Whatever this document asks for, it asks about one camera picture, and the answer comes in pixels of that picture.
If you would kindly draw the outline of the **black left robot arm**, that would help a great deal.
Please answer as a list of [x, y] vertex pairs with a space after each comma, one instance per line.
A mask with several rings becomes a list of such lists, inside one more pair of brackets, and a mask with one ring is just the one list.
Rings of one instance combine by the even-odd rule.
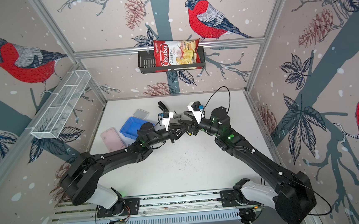
[[136, 141], [127, 148], [106, 154], [82, 153], [60, 180], [63, 194], [69, 197], [73, 205], [85, 203], [95, 193], [101, 176], [122, 166], [147, 159], [155, 144], [168, 140], [174, 142], [189, 130], [187, 120], [178, 120], [177, 123], [170, 123], [168, 128], [160, 130], [156, 130], [152, 123], [147, 122], [137, 130]]

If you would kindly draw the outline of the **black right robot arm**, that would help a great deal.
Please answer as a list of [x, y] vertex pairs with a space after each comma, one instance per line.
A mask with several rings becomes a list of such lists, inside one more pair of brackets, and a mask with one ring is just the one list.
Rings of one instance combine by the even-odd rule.
[[204, 131], [215, 135], [215, 143], [221, 150], [241, 160], [264, 178], [274, 190], [273, 207], [287, 224], [301, 224], [316, 206], [309, 177], [302, 172], [294, 173], [261, 153], [232, 128], [226, 108], [214, 109], [209, 119], [203, 118], [200, 122], [190, 111], [186, 111], [185, 115], [190, 117], [189, 133], [196, 135]]

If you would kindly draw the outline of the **blue plastic bin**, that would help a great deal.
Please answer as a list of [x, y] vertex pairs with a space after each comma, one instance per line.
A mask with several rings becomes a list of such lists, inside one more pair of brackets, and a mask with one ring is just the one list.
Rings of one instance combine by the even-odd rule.
[[129, 117], [129, 119], [124, 123], [123, 127], [120, 129], [120, 133], [126, 138], [136, 140], [138, 137], [137, 131], [141, 128], [146, 121], [136, 118]]

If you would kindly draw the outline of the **black stapler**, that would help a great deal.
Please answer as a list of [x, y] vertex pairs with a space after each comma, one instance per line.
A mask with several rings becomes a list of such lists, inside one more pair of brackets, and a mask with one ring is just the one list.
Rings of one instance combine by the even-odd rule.
[[158, 102], [158, 107], [162, 110], [162, 112], [169, 112], [169, 109], [166, 107], [166, 105], [164, 105], [164, 103]]

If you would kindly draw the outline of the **grey plastic container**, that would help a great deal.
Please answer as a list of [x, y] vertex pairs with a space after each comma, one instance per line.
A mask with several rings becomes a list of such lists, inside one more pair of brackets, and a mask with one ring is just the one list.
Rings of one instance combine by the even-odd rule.
[[147, 117], [149, 116], [149, 113], [143, 109], [137, 109], [134, 113], [133, 113], [133, 117], [137, 118], [137, 119], [142, 119], [145, 120]]

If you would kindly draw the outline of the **red cassava chips bag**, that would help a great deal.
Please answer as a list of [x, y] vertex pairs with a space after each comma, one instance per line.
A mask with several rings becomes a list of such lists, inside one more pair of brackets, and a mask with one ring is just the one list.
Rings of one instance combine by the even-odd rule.
[[173, 54], [177, 56], [177, 62], [180, 65], [196, 63], [197, 48], [200, 40], [183, 41], [157, 41], [154, 44], [154, 55], [156, 59], [163, 54]]

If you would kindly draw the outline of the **black wall basket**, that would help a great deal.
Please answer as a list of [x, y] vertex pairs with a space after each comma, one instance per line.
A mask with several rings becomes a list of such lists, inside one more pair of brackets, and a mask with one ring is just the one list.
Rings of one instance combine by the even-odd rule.
[[197, 48], [197, 61], [196, 63], [180, 65], [177, 62], [177, 56], [173, 54], [163, 54], [156, 59], [153, 50], [152, 51], [139, 51], [138, 53], [138, 68], [143, 74], [158, 73], [167, 71], [178, 70], [193, 70], [202, 69], [205, 67], [205, 54], [204, 47], [199, 46]]

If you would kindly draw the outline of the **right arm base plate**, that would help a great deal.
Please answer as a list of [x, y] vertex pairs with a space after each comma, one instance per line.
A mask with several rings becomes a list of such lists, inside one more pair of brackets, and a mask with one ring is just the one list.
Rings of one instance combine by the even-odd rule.
[[240, 192], [235, 190], [223, 190], [219, 194], [217, 201], [221, 202], [224, 208], [261, 205], [259, 202], [247, 200]]

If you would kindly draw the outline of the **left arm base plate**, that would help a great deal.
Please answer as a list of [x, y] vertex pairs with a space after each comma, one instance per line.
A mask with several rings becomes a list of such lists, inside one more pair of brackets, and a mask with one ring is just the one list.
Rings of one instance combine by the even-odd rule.
[[140, 198], [119, 199], [110, 209], [99, 206], [97, 208], [98, 218], [112, 218], [117, 216], [132, 216], [139, 213]]

